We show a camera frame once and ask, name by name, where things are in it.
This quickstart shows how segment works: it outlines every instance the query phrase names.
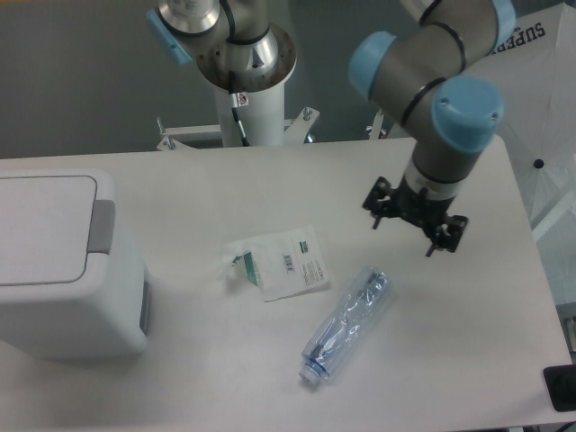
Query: white umbrella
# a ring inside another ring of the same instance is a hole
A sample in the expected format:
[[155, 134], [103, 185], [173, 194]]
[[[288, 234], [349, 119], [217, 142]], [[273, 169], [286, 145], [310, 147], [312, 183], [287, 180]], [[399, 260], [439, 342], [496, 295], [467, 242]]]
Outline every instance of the white umbrella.
[[[466, 73], [492, 82], [502, 93], [506, 111], [498, 134], [528, 217], [536, 223], [573, 182], [576, 9], [560, 4], [518, 19], [512, 38]], [[576, 301], [574, 213], [564, 214], [538, 246], [556, 302]]]

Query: gray wall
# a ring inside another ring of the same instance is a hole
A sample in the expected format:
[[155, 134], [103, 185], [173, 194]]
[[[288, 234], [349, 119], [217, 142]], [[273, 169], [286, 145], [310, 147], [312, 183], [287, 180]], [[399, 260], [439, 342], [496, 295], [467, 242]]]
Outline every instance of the gray wall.
[[[178, 67], [144, 15], [156, 0], [0, 4], [0, 158], [151, 150], [165, 126], [217, 122], [194, 64]], [[525, 10], [557, 1], [518, 1]], [[368, 34], [406, 36], [416, 24], [390, 0], [272, 0], [271, 18], [295, 39], [286, 116], [321, 111], [320, 140], [361, 139], [375, 107], [347, 80]]]

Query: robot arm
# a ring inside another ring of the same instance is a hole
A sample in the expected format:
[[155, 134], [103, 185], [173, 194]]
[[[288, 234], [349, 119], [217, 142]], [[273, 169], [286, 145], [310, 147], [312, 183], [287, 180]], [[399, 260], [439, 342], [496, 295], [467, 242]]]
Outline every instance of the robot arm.
[[509, 0], [426, 3], [417, 34], [368, 37], [349, 75], [364, 97], [417, 140], [399, 187], [380, 177], [364, 208], [376, 218], [374, 228], [381, 218], [396, 217], [422, 228], [432, 242], [430, 256], [436, 249], [456, 251], [468, 219], [446, 212], [503, 114], [495, 87], [457, 75], [501, 44], [516, 18]]
[[268, 0], [160, 0], [157, 14], [183, 48], [199, 55], [223, 43], [247, 43], [268, 32]]

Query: screw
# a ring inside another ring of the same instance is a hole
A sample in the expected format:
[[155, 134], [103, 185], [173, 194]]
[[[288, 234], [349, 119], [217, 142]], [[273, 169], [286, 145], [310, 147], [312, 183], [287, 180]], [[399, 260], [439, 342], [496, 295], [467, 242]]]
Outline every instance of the screw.
[[160, 133], [160, 138], [164, 141], [164, 145], [168, 145], [168, 148], [171, 150], [176, 149], [176, 145], [172, 141], [172, 138], [166, 134], [166, 130], [164, 129], [164, 125], [162, 124], [162, 119], [160, 117], [156, 118], [156, 123], [158, 125], [158, 131]]

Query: blue joint cap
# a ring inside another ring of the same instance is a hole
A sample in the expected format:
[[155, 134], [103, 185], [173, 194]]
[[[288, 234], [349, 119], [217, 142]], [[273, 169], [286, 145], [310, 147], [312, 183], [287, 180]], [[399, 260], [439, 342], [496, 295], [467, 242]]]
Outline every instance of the blue joint cap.
[[378, 68], [395, 39], [396, 36], [387, 31], [373, 33], [356, 48], [350, 59], [348, 78], [356, 90], [368, 100]]
[[492, 0], [492, 4], [498, 17], [498, 38], [493, 48], [495, 50], [512, 35], [516, 26], [516, 11], [510, 0]]
[[154, 36], [164, 51], [170, 56], [170, 58], [178, 65], [183, 65], [192, 61], [192, 57], [182, 48], [182, 45], [178, 43], [175, 37], [172, 35], [169, 29], [164, 25], [157, 12], [154, 9], [150, 9], [146, 13], [146, 19], [150, 29], [154, 32]]
[[473, 76], [455, 76], [438, 88], [431, 112], [436, 132], [450, 147], [479, 153], [500, 126], [504, 103], [494, 85]]

